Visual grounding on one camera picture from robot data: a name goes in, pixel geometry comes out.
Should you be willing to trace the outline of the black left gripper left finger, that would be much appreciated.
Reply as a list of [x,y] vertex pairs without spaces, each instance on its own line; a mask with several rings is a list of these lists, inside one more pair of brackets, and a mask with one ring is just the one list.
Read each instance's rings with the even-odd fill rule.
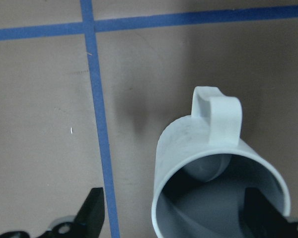
[[104,189],[92,188],[81,208],[70,221],[56,223],[41,238],[98,238],[105,220]]

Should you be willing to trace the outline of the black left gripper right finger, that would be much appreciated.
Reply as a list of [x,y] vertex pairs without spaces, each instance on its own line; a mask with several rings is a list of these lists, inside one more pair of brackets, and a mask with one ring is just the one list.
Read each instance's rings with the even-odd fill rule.
[[254,238],[298,238],[298,221],[289,222],[257,188],[245,189],[243,216]]

